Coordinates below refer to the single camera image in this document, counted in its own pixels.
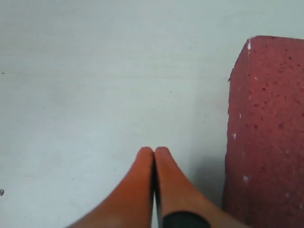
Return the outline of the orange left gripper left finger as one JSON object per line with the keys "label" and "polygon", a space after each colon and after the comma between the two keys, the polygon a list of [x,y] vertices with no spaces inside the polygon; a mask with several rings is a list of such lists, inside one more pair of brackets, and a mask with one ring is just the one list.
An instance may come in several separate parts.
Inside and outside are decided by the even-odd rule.
{"label": "orange left gripper left finger", "polygon": [[118,186],[71,228],[150,228],[153,207],[154,153],[142,147]]}

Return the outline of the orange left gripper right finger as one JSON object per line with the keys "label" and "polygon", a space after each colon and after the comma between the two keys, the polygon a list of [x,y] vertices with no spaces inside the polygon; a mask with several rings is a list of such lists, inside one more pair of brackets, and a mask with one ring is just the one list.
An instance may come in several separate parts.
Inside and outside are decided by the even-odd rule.
{"label": "orange left gripper right finger", "polygon": [[154,152],[160,228],[236,228],[238,221],[207,199],[184,175],[166,147]]}

